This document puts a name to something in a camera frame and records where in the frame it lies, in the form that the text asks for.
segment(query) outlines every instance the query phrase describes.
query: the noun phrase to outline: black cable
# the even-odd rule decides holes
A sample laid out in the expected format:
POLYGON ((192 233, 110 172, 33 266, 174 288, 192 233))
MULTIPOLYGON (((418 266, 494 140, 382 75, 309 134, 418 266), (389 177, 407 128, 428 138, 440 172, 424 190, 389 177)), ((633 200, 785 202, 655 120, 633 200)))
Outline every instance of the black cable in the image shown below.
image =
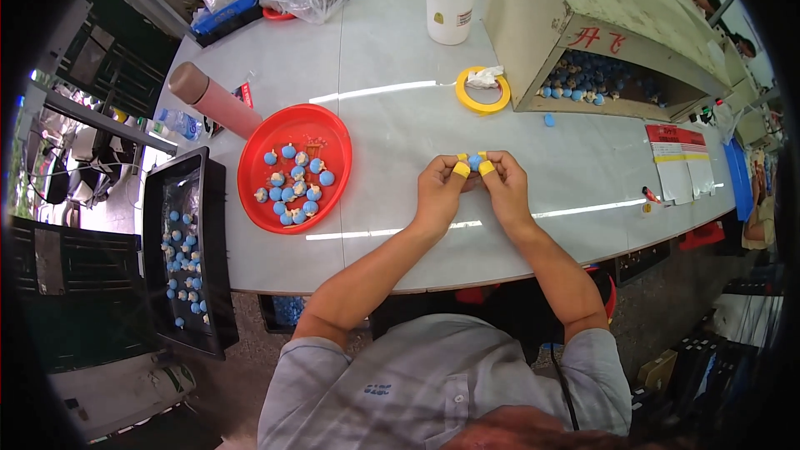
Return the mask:
POLYGON ((580 427, 578 426, 578 418, 575 416, 575 407, 572 406, 572 396, 570 396, 570 387, 566 384, 566 377, 564 376, 564 372, 561 371, 561 366, 558 365, 558 362, 555 361, 555 345, 550 343, 550 358, 553 360, 553 366, 555 367, 555 371, 558 374, 558 380, 561 381, 561 389, 564 391, 564 397, 566 398, 566 407, 570 410, 570 419, 572 419, 572 428, 575 431, 580 431, 580 427))

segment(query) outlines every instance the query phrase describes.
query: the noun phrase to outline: blue container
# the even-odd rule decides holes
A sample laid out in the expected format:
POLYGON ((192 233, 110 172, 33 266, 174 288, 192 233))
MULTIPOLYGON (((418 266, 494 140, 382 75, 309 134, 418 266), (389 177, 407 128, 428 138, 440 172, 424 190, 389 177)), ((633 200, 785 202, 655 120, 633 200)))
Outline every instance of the blue container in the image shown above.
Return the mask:
POLYGON ((736 138, 731 139, 730 143, 723 147, 725 148, 725 158, 728 159, 730 182, 734 187, 736 218, 740 221, 747 221, 750 213, 753 212, 753 190, 750 187, 750 177, 747 175, 745 153, 736 142, 736 138))
POLYGON ((219 25, 230 21, 237 15, 244 13, 248 9, 254 7, 258 0, 234 0, 226 5, 215 14, 206 16, 204 20, 200 21, 192 27, 198 35, 207 35, 219 25))

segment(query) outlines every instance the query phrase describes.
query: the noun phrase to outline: blue clay piece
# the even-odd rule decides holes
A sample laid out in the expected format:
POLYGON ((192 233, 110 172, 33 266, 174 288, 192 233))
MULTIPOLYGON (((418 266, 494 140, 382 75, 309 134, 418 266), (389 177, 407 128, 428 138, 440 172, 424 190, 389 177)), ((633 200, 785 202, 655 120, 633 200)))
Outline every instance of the blue clay piece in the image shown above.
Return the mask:
POLYGON ((288 158, 288 159, 295 158, 295 155, 297 155, 297 152, 298 151, 295 149, 294 146, 292 146, 291 143, 289 143, 288 145, 285 145, 283 148, 281 148, 281 155, 283 155, 283 158, 288 158))
POLYGON ((290 172, 289 175, 291 175, 292 179, 294 179, 295 181, 300 181, 303 179, 303 177, 305 177, 305 168, 299 165, 295 165, 292 168, 292 172, 290 172))
POLYGON ((331 171, 325 171, 319 175, 319 184, 323 186, 330 186, 334 184, 336 176, 331 171))
POLYGON ((317 204, 317 202, 314 202, 313 200, 306 201, 305 204, 302 205, 302 207, 303 207, 302 211, 305 212, 306 214, 316 214, 317 211, 319 210, 319 205, 317 204))
POLYGON ((295 164, 299 165, 300 167, 305 167, 308 165, 308 153, 298 152, 297 155, 295 155, 295 164))
POLYGON ((292 186, 292 190, 295 192, 295 196, 303 196, 305 195, 305 181, 298 181, 292 186))
POLYGON ((287 186, 281 192, 281 200, 284 202, 291 202, 295 199, 295 190, 291 186, 287 186))
POLYGON ((270 190, 270 200, 272 200, 272 201, 274 201, 274 202, 279 202, 279 201, 281 201, 281 191, 282 191, 282 190, 281 190, 281 188, 280 188, 280 187, 278 187, 278 188, 277 188, 277 187, 273 187, 273 188, 270 190))
POLYGON ((292 215, 292 220, 295 222, 295 225, 300 225, 305 221, 305 212, 302 209, 297 209, 294 215, 292 215))
POLYGON ((275 154, 275 150, 264 153, 264 163, 267 165, 275 165, 278 162, 277 157, 278 155, 275 154))
POLYGON ((323 190, 317 185, 309 185, 308 190, 305 192, 305 198, 318 202, 323 197, 323 190))
POLYGON ((282 186, 284 181, 285 178, 283 177, 283 173, 280 171, 273 172, 272 176, 270 176, 270 183, 272 183, 273 186, 282 186))
POLYGON ((478 171, 478 165, 483 162, 483 158, 481 158, 480 155, 470 155, 470 158, 466 159, 466 161, 470 165, 470 170, 476 173, 478 171))
POLYGON ((320 160, 319 158, 315 158, 308 164, 308 169, 311 171, 312 174, 319 174, 323 170, 325 170, 325 162, 320 160))
POLYGON ((253 196, 255 196, 255 201, 258 202, 259 204, 263 204, 264 202, 266 202, 266 199, 270 198, 270 195, 269 193, 267 193, 265 187, 263 188, 260 187, 259 189, 257 189, 253 194, 253 196))

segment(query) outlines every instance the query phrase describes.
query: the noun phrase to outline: yellow tape roll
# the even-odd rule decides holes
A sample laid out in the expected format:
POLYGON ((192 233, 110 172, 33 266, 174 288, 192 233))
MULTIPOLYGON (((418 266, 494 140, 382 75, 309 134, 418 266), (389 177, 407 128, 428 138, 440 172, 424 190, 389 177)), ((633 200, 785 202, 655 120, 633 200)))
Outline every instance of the yellow tape roll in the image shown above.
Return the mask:
POLYGON ((462 105, 480 116, 499 112, 504 109, 505 105, 508 105, 508 102, 511 100, 511 87, 509 87, 508 82, 505 81, 502 75, 497 76, 497 82, 500 84, 500 99, 497 100, 497 102, 485 105, 484 103, 478 103, 466 94, 466 89, 464 88, 466 77, 470 75, 470 72, 480 72, 483 69, 485 69, 485 66, 466 68, 466 70, 459 73, 458 77, 455 79, 455 96, 461 101, 462 105))

